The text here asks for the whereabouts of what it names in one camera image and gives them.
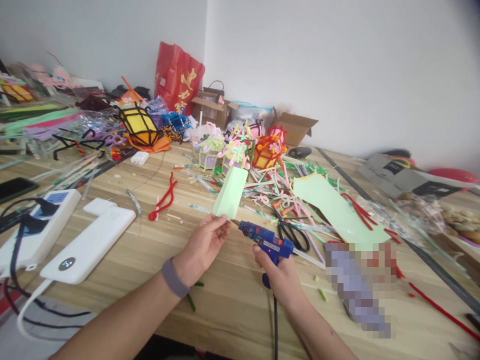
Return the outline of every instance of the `yellow lantern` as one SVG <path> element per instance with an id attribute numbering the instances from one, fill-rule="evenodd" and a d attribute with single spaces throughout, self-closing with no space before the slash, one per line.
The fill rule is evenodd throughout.
<path id="1" fill-rule="evenodd" d="M 152 147 L 159 139 L 161 131 L 157 129 L 147 113 L 147 110 L 150 110 L 148 106 L 143 109 L 135 102 L 135 107 L 122 109 L 114 106 L 114 108 L 118 109 L 118 117 L 136 143 L 141 146 Z"/>

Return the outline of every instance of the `red paper bag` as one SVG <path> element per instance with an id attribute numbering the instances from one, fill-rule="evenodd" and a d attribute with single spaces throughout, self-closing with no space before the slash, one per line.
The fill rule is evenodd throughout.
<path id="1" fill-rule="evenodd" d="M 190 102 L 200 87 L 205 66 L 182 50 L 177 44 L 160 43 L 156 61 L 155 97 L 160 95 L 170 111 L 185 115 L 192 113 Z"/>

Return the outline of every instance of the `white power bank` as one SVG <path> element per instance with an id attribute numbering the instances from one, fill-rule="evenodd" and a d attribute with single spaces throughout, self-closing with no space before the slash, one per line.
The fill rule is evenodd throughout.
<path id="1" fill-rule="evenodd" d="M 81 283 L 135 217 L 133 210 L 106 207 L 94 222 L 41 270 L 40 276 L 67 284 Z"/>

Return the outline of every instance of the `black ruler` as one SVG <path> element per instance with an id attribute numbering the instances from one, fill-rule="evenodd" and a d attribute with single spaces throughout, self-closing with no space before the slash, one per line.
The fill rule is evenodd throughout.
<path id="1" fill-rule="evenodd" d="M 363 190 L 360 185 L 358 185 L 351 177 L 348 175 L 335 161 L 332 160 L 330 156 L 328 156 L 325 151 L 323 151 L 321 148 L 316 147 L 315 149 L 318 150 L 318 152 L 330 163 L 331 166 L 335 168 L 335 170 L 343 176 L 345 181 L 350 184 L 352 188 L 355 189 L 357 193 L 360 194 L 362 198 L 364 198 L 367 201 L 374 201 L 370 195 L 368 195 L 365 190 Z"/>
<path id="2" fill-rule="evenodd" d="M 465 290 L 464 287 L 457 282 L 457 280 L 455 280 L 443 267 L 439 265 L 438 262 L 436 262 L 420 247 L 405 239 L 403 239 L 403 241 L 406 242 L 414 252 L 416 252 L 416 254 L 440 277 L 440 279 L 442 279 L 445 284 L 447 284 L 448 287 L 452 289 L 455 294 L 457 294 L 458 297 L 470 307 L 470 309 L 480 315 L 480 302 L 478 302 L 476 298 L 474 298 L 467 290 Z"/>
<path id="3" fill-rule="evenodd" d="M 370 195 L 363 190 L 360 185 L 358 185 L 355 180 L 353 180 L 335 161 L 328 156 L 325 151 L 316 147 L 318 152 L 335 168 L 335 170 L 343 176 L 345 181 L 350 184 L 352 188 L 356 190 L 357 193 L 360 194 L 362 198 L 368 201 L 375 202 Z M 448 285 L 450 289 L 453 290 L 455 294 L 458 295 L 460 299 L 467 304 L 470 309 L 472 309 L 476 314 L 480 315 L 480 302 L 477 301 L 465 288 L 458 283 L 443 267 L 439 265 L 430 255 L 428 255 L 423 249 L 420 247 L 412 244 L 409 241 L 403 239 L 405 243 L 407 243 L 412 250 L 422 259 L 439 277 L 440 279 Z"/>

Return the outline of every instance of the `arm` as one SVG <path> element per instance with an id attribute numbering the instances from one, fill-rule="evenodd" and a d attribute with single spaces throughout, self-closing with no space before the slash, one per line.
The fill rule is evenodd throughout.
<path id="1" fill-rule="evenodd" d="M 305 296 L 299 274 L 292 257 L 282 258 L 278 267 L 258 246 L 253 246 L 255 261 L 264 268 L 278 302 L 284 307 L 288 319 L 313 360 L 357 359 L 335 330 L 313 307 Z"/>
<path id="2" fill-rule="evenodd" d="M 226 216 L 207 215 L 193 231 L 173 266 L 188 287 L 210 267 L 230 234 Z M 161 271 L 77 332 L 51 360 L 131 360 L 150 339 L 180 298 Z"/>

